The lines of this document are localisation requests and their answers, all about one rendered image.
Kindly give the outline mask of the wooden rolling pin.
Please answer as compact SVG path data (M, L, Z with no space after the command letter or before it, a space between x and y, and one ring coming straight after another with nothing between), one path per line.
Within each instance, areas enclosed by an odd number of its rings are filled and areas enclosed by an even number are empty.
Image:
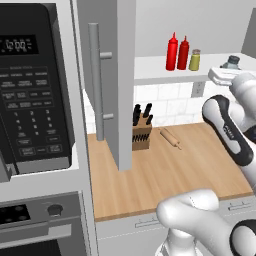
M172 135L166 128L160 130L160 134L173 146L181 150L180 141Z

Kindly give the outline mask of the grey oven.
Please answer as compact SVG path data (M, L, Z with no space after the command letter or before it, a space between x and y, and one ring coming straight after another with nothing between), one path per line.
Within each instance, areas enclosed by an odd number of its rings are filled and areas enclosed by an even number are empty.
M53 204L60 216L48 214ZM87 256L79 193L1 202L0 256Z

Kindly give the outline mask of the white drawer front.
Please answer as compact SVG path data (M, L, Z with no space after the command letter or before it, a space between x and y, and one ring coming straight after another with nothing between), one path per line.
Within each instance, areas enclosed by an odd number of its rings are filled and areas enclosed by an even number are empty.
M229 211L228 206L231 204L238 205L241 202L251 203L252 207L237 211ZM245 219L256 219L256 197L248 196L236 199L222 200L220 202L218 213L230 224L235 224L238 221Z
M99 256L155 256L167 237L161 224L135 228L135 223L157 219L155 213L96 223Z

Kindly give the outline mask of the grey shaker with dark cap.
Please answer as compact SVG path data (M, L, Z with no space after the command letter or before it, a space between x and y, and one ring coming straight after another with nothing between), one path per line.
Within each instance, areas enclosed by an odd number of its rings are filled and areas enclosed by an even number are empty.
M239 70L239 67L238 67L239 61L240 61L240 58L238 56L230 55L228 58L228 61L223 65L221 65L221 68Z

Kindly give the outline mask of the grey cabinet door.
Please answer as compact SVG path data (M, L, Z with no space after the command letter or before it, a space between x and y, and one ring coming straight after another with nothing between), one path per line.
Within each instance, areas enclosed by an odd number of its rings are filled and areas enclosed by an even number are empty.
M94 110L89 47L89 23L99 24L104 140L120 171L132 168L132 115L135 61L136 0L77 0L81 66L87 96Z
M256 59L256 8L252 10L241 52Z

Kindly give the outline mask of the wooden knife block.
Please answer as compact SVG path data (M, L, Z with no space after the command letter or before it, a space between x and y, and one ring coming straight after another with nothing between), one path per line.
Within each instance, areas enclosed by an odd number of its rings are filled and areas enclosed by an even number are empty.
M132 126L132 150L145 150L149 148L150 133L152 130L151 121L153 115L150 113L152 104L148 103L144 111L141 111L141 105L136 104L133 111Z

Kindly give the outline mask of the black oven knob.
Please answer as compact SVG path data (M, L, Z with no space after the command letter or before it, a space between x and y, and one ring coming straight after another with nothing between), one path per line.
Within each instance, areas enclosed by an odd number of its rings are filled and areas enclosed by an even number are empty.
M53 204L47 208L47 211L50 216L60 216L63 211L63 207L59 204Z

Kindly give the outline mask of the white cabinet shelf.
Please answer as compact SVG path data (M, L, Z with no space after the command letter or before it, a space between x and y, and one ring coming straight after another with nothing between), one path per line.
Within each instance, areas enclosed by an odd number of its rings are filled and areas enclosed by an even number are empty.
M208 81L208 72L212 67L223 65L230 53L202 54L198 71L166 70L166 57L136 57L135 58L135 85L170 84Z

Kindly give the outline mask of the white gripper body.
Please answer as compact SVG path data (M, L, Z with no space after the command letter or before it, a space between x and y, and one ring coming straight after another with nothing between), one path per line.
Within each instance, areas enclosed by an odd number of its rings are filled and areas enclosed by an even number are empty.
M216 85L231 86L232 80L240 73L241 71L237 69L212 67L208 72L208 77Z

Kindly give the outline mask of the yellow shaker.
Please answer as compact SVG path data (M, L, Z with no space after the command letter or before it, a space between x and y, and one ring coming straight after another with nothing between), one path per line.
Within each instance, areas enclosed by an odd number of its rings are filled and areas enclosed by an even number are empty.
M200 53L201 53L201 51L199 49L194 49L192 51L192 55L191 55L191 59L190 59L190 63L189 63L189 69L191 71L199 70Z

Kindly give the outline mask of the grey wall outlet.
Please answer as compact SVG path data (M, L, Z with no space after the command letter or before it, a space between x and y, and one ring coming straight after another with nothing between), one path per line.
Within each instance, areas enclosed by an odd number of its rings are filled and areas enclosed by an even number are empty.
M202 97L204 93L205 83L204 82L194 82L192 86L191 97Z

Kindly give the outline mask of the black microwave oven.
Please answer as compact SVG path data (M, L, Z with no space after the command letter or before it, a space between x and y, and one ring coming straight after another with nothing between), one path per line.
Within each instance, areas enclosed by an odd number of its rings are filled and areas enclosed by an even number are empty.
M70 167L73 144L57 6L0 2L0 182Z

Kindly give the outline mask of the red condiment bottle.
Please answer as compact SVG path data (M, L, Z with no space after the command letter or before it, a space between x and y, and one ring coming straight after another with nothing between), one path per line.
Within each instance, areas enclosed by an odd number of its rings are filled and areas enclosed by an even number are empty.
M172 38L168 42L167 57L166 57L166 69L173 71L176 66L176 57L178 49L178 40L176 33L173 33Z
M177 64L177 68L179 70L186 69L188 53L189 53L189 42L187 41L187 37L184 37L184 40L181 42L179 47L178 64Z

